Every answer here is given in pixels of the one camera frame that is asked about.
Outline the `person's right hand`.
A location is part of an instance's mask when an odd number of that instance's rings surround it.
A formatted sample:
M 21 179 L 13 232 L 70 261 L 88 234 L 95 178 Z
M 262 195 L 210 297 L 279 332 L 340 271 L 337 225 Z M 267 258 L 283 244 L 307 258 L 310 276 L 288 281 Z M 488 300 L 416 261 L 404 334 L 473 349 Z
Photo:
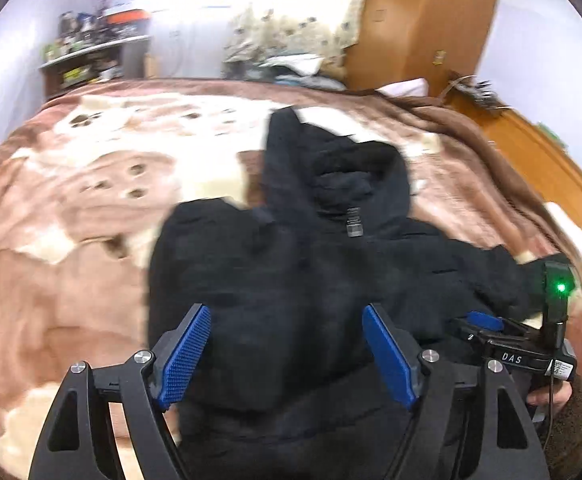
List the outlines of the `person's right hand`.
M 551 384 L 530 391 L 526 396 L 526 405 L 532 411 L 541 410 L 546 415 L 557 416 L 573 404 L 574 389 L 571 382 L 552 382 Z

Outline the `right brown sleeve forearm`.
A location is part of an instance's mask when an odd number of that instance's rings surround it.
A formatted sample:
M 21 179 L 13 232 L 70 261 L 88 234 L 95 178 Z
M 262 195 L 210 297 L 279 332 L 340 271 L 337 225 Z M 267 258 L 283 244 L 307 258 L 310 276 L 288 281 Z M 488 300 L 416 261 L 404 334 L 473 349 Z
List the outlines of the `right brown sleeve forearm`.
M 545 450 L 549 477 L 582 479 L 582 378 L 571 383 L 569 401 L 555 415 Z

